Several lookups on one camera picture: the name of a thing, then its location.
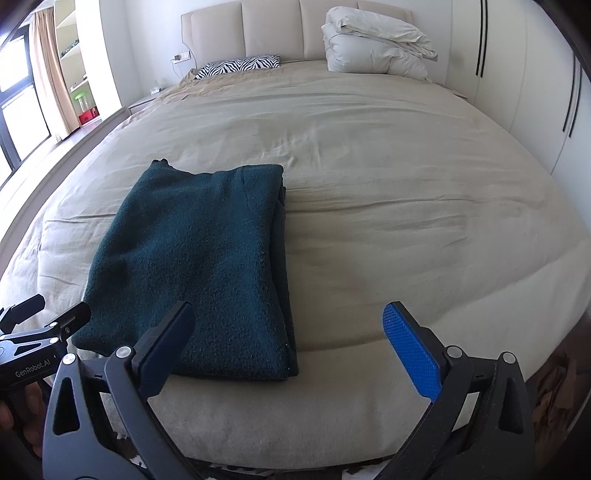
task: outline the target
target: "white wardrobe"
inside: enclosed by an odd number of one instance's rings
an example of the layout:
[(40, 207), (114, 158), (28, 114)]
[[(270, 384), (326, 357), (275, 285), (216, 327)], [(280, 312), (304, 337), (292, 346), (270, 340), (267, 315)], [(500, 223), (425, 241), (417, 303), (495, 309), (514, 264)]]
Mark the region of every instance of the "white wardrobe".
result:
[(453, 0), (448, 87), (510, 132), (591, 229), (591, 83), (534, 0)]

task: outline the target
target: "bed mattress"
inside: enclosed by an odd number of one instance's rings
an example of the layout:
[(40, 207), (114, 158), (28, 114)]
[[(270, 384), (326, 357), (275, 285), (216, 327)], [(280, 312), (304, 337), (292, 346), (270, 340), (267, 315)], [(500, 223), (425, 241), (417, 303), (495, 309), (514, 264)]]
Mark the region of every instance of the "bed mattress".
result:
[(382, 331), (391, 301), (469, 355), (514, 352), (525, 377), (589, 304), (589, 233), (507, 132), (435, 84), (315, 61), (183, 83), (108, 135), (0, 281), (0, 304), (47, 300), (23, 328), (82, 299), (119, 205), (160, 158), (192, 173), (279, 163), (287, 188), (301, 373), (171, 377), (150, 403), (187, 456), (289, 469), (394, 453), (428, 401)]

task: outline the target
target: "curtain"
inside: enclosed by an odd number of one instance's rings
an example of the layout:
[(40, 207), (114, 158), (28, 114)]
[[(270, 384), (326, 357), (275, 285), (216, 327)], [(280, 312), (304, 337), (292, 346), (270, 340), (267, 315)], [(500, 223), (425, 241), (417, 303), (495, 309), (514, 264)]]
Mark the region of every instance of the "curtain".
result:
[(80, 126), (61, 73), (53, 7), (33, 14), (29, 52), (41, 110), (51, 134), (59, 141)]

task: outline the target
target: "upholstered headboard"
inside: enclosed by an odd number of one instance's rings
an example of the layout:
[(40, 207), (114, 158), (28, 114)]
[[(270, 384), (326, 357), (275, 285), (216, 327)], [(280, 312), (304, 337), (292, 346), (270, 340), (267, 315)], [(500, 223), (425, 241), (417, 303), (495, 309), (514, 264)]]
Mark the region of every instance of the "upholstered headboard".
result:
[(243, 0), (182, 15), (183, 43), (198, 66), (260, 54), (320, 60), (326, 58), (320, 27), (339, 5), (413, 23), (410, 10), (367, 0)]

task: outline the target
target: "screw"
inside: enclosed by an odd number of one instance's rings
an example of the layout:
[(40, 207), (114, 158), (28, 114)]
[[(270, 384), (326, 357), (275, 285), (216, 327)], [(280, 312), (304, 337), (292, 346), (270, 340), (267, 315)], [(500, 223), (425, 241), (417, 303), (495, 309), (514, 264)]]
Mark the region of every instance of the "screw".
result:
[(515, 355), (513, 355), (510, 352), (503, 353), (503, 360), (505, 362), (507, 362), (508, 364), (514, 364), (517, 361), (517, 359), (515, 358)]
[(460, 358), (463, 355), (462, 349), (458, 346), (452, 345), (447, 347), (447, 354), (452, 358)]
[(117, 351), (115, 352), (115, 355), (117, 355), (119, 358), (126, 358), (128, 356), (130, 356), (131, 354), (131, 348), (128, 346), (120, 346)]
[(73, 353), (68, 353), (67, 355), (64, 355), (64, 358), (62, 358), (61, 361), (66, 365), (71, 365), (76, 361), (76, 355)]

